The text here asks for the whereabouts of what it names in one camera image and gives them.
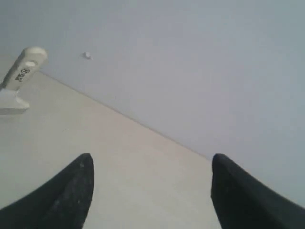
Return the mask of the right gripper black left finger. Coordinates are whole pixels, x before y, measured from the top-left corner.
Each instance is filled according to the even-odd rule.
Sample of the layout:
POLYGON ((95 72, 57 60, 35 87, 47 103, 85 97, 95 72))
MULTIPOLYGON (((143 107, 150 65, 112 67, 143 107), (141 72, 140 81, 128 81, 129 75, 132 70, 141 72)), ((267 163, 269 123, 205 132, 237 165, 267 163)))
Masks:
POLYGON ((0 210, 2 229, 81 229, 94 190, 94 164, 84 153, 45 184, 0 210))

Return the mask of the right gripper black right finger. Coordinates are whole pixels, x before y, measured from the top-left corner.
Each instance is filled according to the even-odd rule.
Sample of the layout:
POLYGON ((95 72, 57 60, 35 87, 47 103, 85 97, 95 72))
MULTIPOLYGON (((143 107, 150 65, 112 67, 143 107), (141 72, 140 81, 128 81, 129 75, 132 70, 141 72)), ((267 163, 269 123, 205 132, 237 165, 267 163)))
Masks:
POLYGON ((223 229, 303 229, 305 209, 255 179, 224 154, 212 159, 211 199, 223 229))

